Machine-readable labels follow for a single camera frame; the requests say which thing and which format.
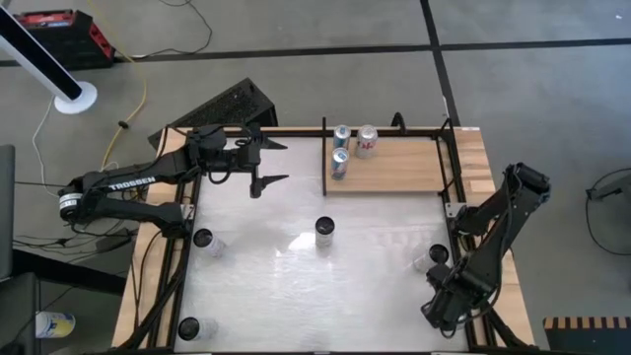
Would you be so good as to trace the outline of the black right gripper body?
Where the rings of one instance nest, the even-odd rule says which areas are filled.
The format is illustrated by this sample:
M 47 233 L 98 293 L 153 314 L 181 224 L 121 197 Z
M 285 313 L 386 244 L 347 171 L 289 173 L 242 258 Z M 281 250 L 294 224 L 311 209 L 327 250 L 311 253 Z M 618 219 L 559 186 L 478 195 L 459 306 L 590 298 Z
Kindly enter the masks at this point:
M 433 328 L 455 330 L 460 318 L 477 308 L 484 296 L 481 280 L 464 266 L 438 264 L 426 276 L 435 294 L 421 313 Z

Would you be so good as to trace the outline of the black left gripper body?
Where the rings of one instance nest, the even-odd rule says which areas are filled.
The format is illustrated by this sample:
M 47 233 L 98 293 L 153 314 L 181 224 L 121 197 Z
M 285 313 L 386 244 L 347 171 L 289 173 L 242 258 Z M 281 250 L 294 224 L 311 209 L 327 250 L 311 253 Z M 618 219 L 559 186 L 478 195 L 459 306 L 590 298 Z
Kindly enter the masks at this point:
M 231 174 L 250 174 L 258 178 L 260 165 L 260 147 L 246 145 L 224 151 L 226 155 L 226 176 Z

